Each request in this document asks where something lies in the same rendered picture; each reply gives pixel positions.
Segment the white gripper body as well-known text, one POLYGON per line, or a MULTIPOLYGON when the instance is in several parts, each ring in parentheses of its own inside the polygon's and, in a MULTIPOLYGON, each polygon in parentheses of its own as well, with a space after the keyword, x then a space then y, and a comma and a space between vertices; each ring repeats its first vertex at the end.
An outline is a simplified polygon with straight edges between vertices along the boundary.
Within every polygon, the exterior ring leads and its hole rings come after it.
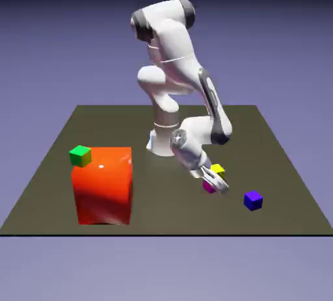
POLYGON ((201 178, 216 188, 216 192, 223 193, 229 189, 225 178, 221 178, 218 174, 214 173, 210 167, 202 166, 200 168, 202 173, 201 178))

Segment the small yellow cube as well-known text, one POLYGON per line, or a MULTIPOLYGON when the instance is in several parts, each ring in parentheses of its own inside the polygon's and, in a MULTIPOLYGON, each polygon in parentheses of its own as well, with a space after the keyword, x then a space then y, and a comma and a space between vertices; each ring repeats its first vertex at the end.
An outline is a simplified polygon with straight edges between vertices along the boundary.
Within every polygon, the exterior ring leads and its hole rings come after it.
POLYGON ((210 169, 218 174, 221 178, 224 178, 224 175, 225 175, 225 169, 219 164, 219 163, 216 163, 216 164, 212 164, 210 169))

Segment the small blue cube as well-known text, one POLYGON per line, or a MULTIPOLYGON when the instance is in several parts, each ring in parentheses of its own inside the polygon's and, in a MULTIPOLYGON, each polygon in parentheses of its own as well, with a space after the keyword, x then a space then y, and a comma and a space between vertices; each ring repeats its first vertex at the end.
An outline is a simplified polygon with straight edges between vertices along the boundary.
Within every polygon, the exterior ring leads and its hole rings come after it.
POLYGON ((244 206, 250 211, 262 208, 263 196, 256 190, 246 192, 243 200, 244 206))

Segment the small green cube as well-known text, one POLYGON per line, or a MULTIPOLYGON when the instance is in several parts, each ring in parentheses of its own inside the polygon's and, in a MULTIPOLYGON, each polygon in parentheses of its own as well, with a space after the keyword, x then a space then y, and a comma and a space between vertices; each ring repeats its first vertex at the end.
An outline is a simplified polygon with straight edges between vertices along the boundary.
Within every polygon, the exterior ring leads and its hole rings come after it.
POLYGON ((85 167, 92 161, 91 148, 78 145, 69 151, 70 162, 72 166, 85 167))

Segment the large orange box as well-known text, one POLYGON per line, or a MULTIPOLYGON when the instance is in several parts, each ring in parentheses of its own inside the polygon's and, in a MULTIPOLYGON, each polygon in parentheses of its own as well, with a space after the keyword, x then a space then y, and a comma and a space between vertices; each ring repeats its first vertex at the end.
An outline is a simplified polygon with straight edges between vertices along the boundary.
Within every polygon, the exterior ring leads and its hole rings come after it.
POLYGON ((73 195, 80 225, 128 225, 133 196, 130 147, 89 147, 92 161, 73 166, 73 195))

